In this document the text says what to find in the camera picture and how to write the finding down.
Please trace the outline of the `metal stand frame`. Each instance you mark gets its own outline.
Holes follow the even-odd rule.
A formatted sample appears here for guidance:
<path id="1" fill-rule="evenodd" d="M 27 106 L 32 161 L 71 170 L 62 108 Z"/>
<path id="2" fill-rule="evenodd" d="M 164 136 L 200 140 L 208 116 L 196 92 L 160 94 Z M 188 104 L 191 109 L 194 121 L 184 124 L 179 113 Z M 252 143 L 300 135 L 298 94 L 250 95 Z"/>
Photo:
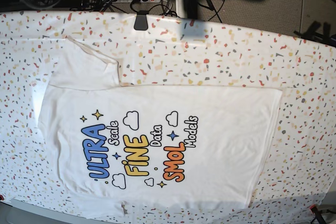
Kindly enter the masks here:
<path id="1" fill-rule="evenodd" d="M 335 47 L 335 0 L 301 0 L 298 37 Z"/>

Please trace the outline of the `red clamp right corner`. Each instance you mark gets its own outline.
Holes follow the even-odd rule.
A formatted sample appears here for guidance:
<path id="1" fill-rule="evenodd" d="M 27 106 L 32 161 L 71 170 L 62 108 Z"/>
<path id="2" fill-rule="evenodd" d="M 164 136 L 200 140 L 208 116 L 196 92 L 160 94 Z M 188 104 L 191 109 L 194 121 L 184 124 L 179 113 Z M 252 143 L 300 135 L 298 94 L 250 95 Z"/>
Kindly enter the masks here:
<path id="1" fill-rule="evenodd" d="M 311 212 L 313 213 L 314 215 L 314 218 L 310 221 L 310 224 L 313 224 L 315 221 L 318 223 L 318 224 L 327 224 L 326 221 L 324 220 L 321 212 L 318 210 L 317 206 L 316 205 L 312 205 L 310 207 L 310 210 Z"/>

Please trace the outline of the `white printed T-shirt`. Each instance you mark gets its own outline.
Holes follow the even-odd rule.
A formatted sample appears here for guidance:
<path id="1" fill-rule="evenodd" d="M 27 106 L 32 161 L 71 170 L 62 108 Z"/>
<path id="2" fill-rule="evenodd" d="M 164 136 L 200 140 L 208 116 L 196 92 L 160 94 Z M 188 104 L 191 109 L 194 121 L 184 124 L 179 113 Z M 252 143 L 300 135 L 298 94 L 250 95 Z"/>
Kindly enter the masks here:
<path id="1" fill-rule="evenodd" d="M 52 169 L 86 218 L 122 205 L 248 207 L 274 135 L 282 91 L 132 86 L 119 62 L 68 38 L 38 127 Z"/>

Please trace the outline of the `black table clamp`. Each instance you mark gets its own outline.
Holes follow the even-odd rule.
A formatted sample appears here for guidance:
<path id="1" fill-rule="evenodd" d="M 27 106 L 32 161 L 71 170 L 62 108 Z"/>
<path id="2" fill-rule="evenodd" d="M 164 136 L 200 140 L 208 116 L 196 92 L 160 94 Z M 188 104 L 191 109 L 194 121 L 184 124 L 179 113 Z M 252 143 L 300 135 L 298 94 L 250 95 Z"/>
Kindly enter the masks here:
<path id="1" fill-rule="evenodd" d="M 147 10 L 137 12 L 133 28 L 138 31 L 146 31 L 148 29 Z"/>

